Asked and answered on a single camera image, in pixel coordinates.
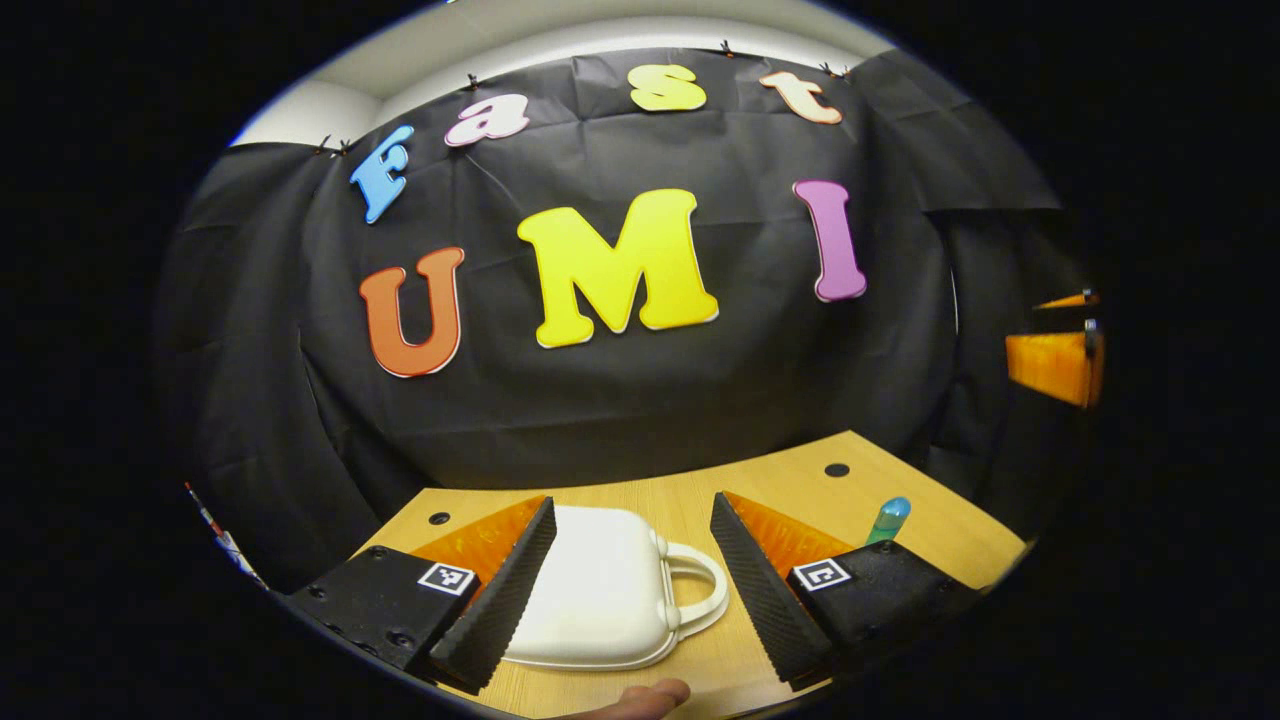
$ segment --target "white wall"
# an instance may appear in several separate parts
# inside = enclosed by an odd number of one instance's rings
[[[339,140],[353,141],[370,128],[378,127],[374,117],[381,100],[358,90],[305,79],[260,111],[232,141],[232,145],[250,142],[302,142],[320,145],[332,135],[325,147],[338,147]]]
[[[467,73],[483,81],[539,63],[611,50],[640,47],[719,50],[721,41],[726,38],[731,38],[730,47],[737,53],[791,60],[813,68],[828,63],[836,72],[842,72],[846,65],[852,68],[891,47],[881,41],[883,45],[873,45],[868,47],[870,53],[863,55],[799,35],[718,18],[660,17],[600,20],[521,40],[436,70],[387,99],[371,127],[378,127],[406,110],[463,87],[467,83]]]
[[[719,18],[646,17],[599,20],[556,29],[480,51],[465,61],[429,76],[385,100],[333,82],[303,79],[259,113],[232,145],[250,142],[319,143],[332,135],[356,140],[396,115],[447,95],[467,83],[467,73],[481,81],[506,72],[573,55],[640,47],[696,47],[719,50],[730,40],[735,51],[790,60],[813,68],[828,63],[836,72],[855,67],[892,47],[867,32],[850,32],[847,47],[837,47],[791,32]]]

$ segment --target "white plastic case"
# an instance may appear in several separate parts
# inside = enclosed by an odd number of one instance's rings
[[[680,573],[712,580],[710,597],[676,607],[671,577]],[[557,505],[556,541],[504,660],[561,670],[644,667],[727,606],[719,565],[668,543],[635,512]]]

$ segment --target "purple letter i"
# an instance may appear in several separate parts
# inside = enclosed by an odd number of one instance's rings
[[[867,292],[867,275],[858,270],[854,238],[845,217],[849,191],[828,181],[797,181],[791,192],[809,206],[813,229],[818,234],[822,272],[813,286],[818,300],[847,300]]]

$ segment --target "test tube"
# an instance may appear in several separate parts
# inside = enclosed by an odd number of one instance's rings
[[[893,500],[886,502],[881,507],[879,515],[876,516],[876,523],[872,525],[872,533],[867,536],[867,542],[863,544],[872,544],[883,539],[893,539],[910,512],[911,503],[905,497],[895,497]]]

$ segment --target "handle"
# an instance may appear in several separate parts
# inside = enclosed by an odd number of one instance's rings
[[[728,609],[728,579],[714,560],[678,542],[667,543],[667,564],[672,575],[698,575],[716,583],[707,600],[678,607],[680,626],[676,629],[676,639],[682,641],[699,630],[705,630],[724,615],[724,610]]]

